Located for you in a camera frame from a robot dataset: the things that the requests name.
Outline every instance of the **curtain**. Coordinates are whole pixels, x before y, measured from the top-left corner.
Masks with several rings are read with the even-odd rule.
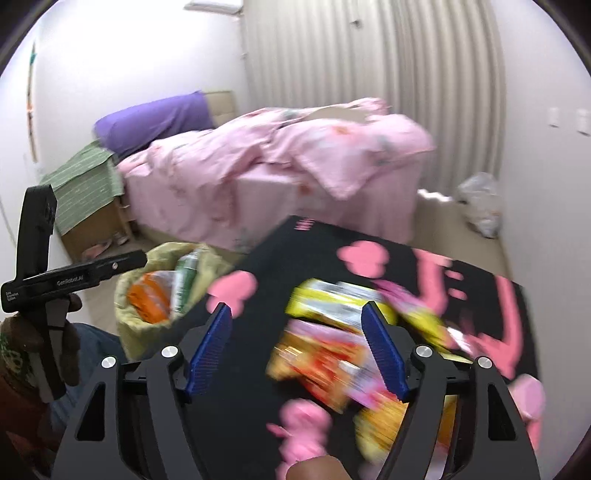
[[[246,0],[243,27],[258,106],[381,97],[436,140],[423,188],[498,173],[505,76],[489,0]]]

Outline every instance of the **person's leg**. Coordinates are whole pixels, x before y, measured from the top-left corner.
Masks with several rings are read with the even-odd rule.
[[[127,362],[119,337],[85,323],[72,325],[80,338],[80,383],[76,387],[66,386],[66,395],[50,404],[51,429],[60,437],[86,383],[102,359],[114,356],[121,363]]]

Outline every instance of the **orange snack package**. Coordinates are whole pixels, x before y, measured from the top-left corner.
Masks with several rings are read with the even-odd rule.
[[[299,378],[318,400],[342,413],[349,386],[366,356],[364,345],[317,340],[285,332],[275,347],[267,374],[275,380]]]
[[[174,271],[156,271],[144,274],[127,292],[129,302],[142,320],[160,323],[168,320],[170,292]]]

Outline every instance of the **headboard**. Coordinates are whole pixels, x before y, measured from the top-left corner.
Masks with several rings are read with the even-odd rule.
[[[209,113],[212,116],[213,124],[216,127],[219,127],[238,116],[234,94],[229,90],[205,92],[205,98],[207,99],[207,105],[209,106]]]

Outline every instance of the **orange bag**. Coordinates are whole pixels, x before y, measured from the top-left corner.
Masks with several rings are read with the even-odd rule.
[[[170,314],[170,292],[174,271],[144,274],[127,292],[127,298],[143,321],[160,323]]]

